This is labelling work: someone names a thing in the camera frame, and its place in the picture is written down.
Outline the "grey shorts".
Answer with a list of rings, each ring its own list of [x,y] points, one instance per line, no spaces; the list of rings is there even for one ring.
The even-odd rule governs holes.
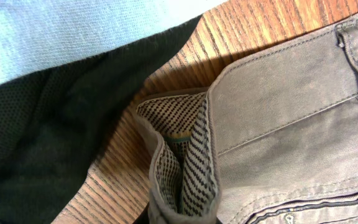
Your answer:
[[[147,223],[358,223],[358,14],[155,95]]]

